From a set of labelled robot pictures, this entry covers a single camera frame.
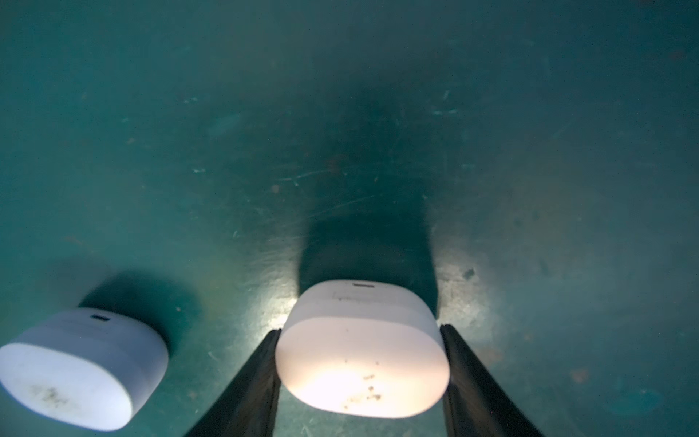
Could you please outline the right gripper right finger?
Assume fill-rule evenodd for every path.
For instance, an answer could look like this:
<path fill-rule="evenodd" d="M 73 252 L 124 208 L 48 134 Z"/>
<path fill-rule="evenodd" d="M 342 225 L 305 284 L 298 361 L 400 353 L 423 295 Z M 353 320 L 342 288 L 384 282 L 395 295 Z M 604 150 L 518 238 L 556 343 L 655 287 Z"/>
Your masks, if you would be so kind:
<path fill-rule="evenodd" d="M 449 437 L 542 437 L 451 324 L 440 333 L 451 377 L 442 398 Z"/>

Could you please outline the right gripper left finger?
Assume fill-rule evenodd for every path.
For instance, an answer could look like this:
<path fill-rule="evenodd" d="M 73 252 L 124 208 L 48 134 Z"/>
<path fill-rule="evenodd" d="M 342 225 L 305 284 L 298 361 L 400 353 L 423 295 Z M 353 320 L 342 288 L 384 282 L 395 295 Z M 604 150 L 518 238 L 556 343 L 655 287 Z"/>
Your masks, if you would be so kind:
<path fill-rule="evenodd" d="M 275 362 L 279 330 L 270 331 L 187 437 L 271 437 L 280 396 Z"/>

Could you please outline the pink earbud charging case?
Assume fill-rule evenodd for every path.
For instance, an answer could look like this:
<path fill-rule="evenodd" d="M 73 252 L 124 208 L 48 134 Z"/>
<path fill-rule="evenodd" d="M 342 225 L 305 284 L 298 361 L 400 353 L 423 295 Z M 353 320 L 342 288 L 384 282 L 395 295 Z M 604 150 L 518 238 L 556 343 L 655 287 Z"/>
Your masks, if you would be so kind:
<path fill-rule="evenodd" d="M 276 345 L 277 373 L 326 412 L 402 419 L 435 406 L 451 370 L 433 312 L 381 282 L 329 280 L 304 291 Z"/>

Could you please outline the purple earbud charging case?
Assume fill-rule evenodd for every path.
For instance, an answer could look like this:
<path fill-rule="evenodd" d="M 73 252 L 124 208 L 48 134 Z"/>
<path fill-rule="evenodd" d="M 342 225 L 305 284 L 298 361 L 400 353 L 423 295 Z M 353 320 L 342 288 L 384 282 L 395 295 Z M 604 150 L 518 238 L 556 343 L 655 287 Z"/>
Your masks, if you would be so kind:
<path fill-rule="evenodd" d="M 34 413 L 114 432 L 146 404 L 168 365 L 167 344 L 147 324 L 76 308 L 2 346 L 1 384 Z"/>

